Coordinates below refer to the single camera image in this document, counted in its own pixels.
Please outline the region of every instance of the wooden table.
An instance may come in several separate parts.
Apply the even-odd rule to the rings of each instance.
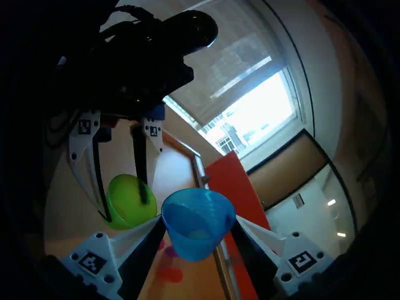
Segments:
[[[136,175],[129,126],[128,121],[120,121],[112,131],[112,141],[99,145],[105,189],[116,175]],[[203,187],[201,176],[204,175],[198,153],[167,132],[163,132],[163,140],[165,147],[157,159],[152,187],[158,213],[163,201],[173,192]],[[50,184],[44,224],[46,254],[60,260],[96,231],[105,232],[109,237],[122,232],[104,223],[70,171],[65,156],[58,162]],[[232,299],[232,290],[220,247],[203,261],[186,261],[175,256],[166,233],[139,299]]]

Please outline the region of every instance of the red panel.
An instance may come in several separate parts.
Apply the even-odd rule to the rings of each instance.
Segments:
[[[210,175],[209,188],[228,198],[237,215],[268,230],[271,229],[256,191],[234,151],[208,166],[205,173]],[[230,233],[225,236],[225,243],[242,299],[257,300],[252,281]]]

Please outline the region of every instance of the white wall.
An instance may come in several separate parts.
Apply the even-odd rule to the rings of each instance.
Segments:
[[[323,251],[336,258],[341,254],[337,228],[329,212],[325,198],[315,179],[303,186],[301,194],[304,205],[296,208],[293,196],[285,199],[265,214],[271,230],[283,236],[298,231],[305,234]]]
[[[163,128],[178,140],[181,140],[201,155],[203,165],[207,167],[222,157],[204,137],[193,129],[175,111],[165,106],[166,118],[162,123]]]

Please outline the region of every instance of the wall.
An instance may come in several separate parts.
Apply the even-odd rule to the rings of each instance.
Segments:
[[[390,165],[390,153],[381,157],[379,172],[359,176],[379,151],[385,136],[387,113],[380,84],[353,37],[317,0],[307,0],[318,14],[334,46],[343,90],[342,122],[336,153],[332,159],[350,194],[360,229],[376,207],[377,195],[385,190],[383,169]],[[363,182],[369,185],[365,193]]]
[[[283,236],[299,231],[331,257],[336,258],[341,254],[339,237],[320,186],[313,178],[297,193],[301,194],[304,201],[304,205],[299,209],[290,196],[265,213],[271,230]]]
[[[251,172],[249,179],[266,209],[306,183],[328,161],[305,134]]]
[[[329,206],[329,213],[337,232],[346,234],[345,238],[338,239],[340,251],[344,253],[355,238],[353,217],[346,195],[329,165],[315,175],[314,179],[328,201],[336,200],[335,204]]]
[[[181,140],[201,155],[201,160],[205,167],[209,166],[222,157],[204,137],[193,129],[175,111],[165,106],[166,118],[163,128],[178,140]]]

